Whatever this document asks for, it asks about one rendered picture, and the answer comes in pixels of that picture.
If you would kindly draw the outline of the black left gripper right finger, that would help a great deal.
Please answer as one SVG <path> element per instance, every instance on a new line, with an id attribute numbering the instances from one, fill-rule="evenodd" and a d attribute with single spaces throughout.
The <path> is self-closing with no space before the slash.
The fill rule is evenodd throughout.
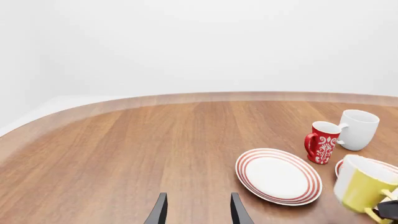
<path id="1" fill-rule="evenodd" d="M 231 194 L 230 210 L 232 224 L 254 224 L 236 192 Z"/>

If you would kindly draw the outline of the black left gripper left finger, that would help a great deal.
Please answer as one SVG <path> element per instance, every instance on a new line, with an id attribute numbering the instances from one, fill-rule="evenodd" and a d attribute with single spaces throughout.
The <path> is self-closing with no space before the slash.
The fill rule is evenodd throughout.
<path id="1" fill-rule="evenodd" d="M 167 219 L 167 194 L 162 192 L 144 224 L 165 224 Z"/>

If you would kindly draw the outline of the red mug with white pattern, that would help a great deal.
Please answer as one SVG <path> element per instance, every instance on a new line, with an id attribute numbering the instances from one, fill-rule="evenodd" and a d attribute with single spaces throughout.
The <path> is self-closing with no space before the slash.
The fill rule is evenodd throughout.
<path id="1" fill-rule="evenodd" d="M 327 164 L 338 141 L 341 128 L 326 121 L 312 124 L 312 132 L 304 139 L 307 158 L 316 164 Z"/>

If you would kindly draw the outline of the white plate with red rings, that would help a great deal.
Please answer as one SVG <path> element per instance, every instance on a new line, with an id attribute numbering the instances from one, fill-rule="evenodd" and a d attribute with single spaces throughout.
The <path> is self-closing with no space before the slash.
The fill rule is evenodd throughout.
<path id="1" fill-rule="evenodd" d="M 385 167 L 386 169 L 388 169 L 389 171 L 392 171 L 393 173 L 398 175 L 398 167 L 393 166 L 391 164 L 387 164 L 385 162 L 381 162 L 379 160 L 374 160 L 374 159 L 370 159 L 370 158 L 368 158 L 368 160 L 373 162 L 373 163 L 375 163 L 375 164 L 380 164 L 383 167 Z M 335 175 L 336 175 L 336 177 L 338 177 L 342 167 L 343 167 L 343 160 L 340 160 L 339 162 L 336 163 L 336 166 L 335 166 Z"/>
<path id="2" fill-rule="evenodd" d="M 286 151 L 251 149 L 237 158 L 235 171 L 250 192 L 278 205 L 306 205 L 316 201 L 322 193 L 318 172 Z"/>

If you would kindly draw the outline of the plain white mug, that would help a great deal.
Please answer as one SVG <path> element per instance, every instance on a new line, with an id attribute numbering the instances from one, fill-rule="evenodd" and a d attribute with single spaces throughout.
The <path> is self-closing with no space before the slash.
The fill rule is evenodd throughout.
<path id="1" fill-rule="evenodd" d="M 344 110 L 337 143 L 350 151 L 360 151 L 373 139 L 379 122 L 379 117 L 367 111 Z"/>

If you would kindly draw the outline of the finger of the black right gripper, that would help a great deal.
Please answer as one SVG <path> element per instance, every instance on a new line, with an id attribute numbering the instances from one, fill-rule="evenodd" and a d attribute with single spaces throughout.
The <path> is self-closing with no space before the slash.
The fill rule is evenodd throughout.
<path id="1" fill-rule="evenodd" d="M 381 202 L 377 205 L 379 216 L 389 220 L 398 220 L 398 200 Z"/>

